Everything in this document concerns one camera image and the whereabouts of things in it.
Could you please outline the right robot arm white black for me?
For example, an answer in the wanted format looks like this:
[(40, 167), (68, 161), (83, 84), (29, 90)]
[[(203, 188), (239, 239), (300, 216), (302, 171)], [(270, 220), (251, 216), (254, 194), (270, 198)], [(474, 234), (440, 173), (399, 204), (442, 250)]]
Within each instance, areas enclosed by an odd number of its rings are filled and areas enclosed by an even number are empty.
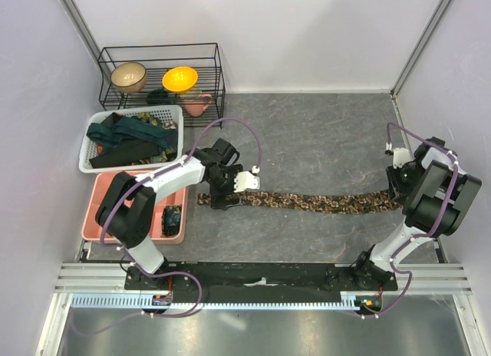
[(412, 158), (403, 159), (405, 152), (394, 150), (386, 169), (389, 197), (402, 204), (403, 222), (349, 268), (351, 282), (359, 289), (395, 289), (400, 262), (422, 244), (454, 234), (483, 185), (437, 137), (426, 139)]

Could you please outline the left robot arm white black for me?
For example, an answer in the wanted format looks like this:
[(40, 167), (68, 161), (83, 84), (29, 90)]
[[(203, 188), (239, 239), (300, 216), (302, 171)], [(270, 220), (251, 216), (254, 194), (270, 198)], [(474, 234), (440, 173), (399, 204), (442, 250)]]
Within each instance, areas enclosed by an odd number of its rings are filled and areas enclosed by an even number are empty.
[(206, 182), (212, 208), (227, 209), (227, 196), (259, 188), (260, 163), (246, 171), (239, 157), (239, 151), (220, 138), (211, 147), (193, 147), (157, 170), (134, 176), (117, 173), (95, 214), (101, 242), (106, 234), (113, 236), (142, 272), (142, 281), (151, 289), (162, 288), (169, 276), (166, 259), (150, 238), (155, 207), (183, 188)]

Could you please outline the brown floral tie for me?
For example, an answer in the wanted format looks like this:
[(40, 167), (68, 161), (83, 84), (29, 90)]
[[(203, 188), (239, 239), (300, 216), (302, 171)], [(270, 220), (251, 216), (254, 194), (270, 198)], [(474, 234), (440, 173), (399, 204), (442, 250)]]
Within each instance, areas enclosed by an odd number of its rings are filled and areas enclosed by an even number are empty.
[[(387, 190), (358, 195), (305, 195), (263, 191), (241, 193), (249, 198), (247, 206), (294, 209), (331, 215), (384, 213), (402, 208), (401, 203), (390, 199)], [(197, 197), (197, 203), (201, 206), (210, 206), (210, 200), (209, 193), (200, 193)]]

